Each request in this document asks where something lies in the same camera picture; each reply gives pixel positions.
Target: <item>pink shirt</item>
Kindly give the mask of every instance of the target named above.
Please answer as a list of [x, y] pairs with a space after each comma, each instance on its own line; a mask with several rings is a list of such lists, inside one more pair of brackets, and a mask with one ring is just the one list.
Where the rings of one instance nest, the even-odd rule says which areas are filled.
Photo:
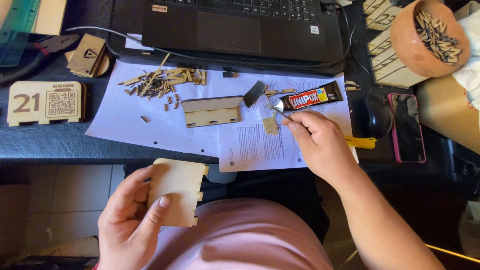
[[192, 228], [162, 227], [145, 270], [333, 269], [310, 227], [280, 204], [220, 200], [198, 207], [196, 216]]

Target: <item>black mouse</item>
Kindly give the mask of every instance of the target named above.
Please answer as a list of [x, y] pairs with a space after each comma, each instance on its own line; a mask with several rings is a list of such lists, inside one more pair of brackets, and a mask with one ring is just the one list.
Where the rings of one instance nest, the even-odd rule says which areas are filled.
[[367, 94], [363, 97], [364, 121], [369, 137], [376, 139], [385, 137], [393, 126], [393, 113], [390, 104], [384, 96], [378, 94]]

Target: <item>laptop touchpad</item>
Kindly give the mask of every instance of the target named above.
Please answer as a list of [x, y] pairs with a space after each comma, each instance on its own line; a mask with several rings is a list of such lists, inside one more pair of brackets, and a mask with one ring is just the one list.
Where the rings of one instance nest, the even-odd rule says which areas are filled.
[[197, 45], [203, 48], [262, 52], [260, 21], [197, 13]]

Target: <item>laptop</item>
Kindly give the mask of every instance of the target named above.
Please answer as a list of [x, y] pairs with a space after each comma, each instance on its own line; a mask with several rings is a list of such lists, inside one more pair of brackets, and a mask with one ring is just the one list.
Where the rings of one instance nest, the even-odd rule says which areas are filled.
[[[335, 61], [342, 54], [338, 20], [322, 24], [322, 15], [320, 0], [146, 0], [142, 45]], [[333, 52], [332, 43], [340, 44]]]

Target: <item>keyboard key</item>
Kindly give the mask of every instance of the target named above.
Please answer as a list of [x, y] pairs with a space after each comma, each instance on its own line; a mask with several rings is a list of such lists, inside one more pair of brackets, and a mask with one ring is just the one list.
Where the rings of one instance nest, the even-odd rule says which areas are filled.
[[242, 11], [243, 8], [239, 4], [222, 2], [218, 0], [197, 0], [197, 6], [204, 8], [214, 8], [231, 11]]
[[272, 10], [271, 9], [266, 9], [266, 8], [260, 8], [260, 14], [261, 15], [272, 16]]
[[280, 3], [268, 2], [268, 8], [273, 9], [273, 10], [279, 10], [280, 9]]

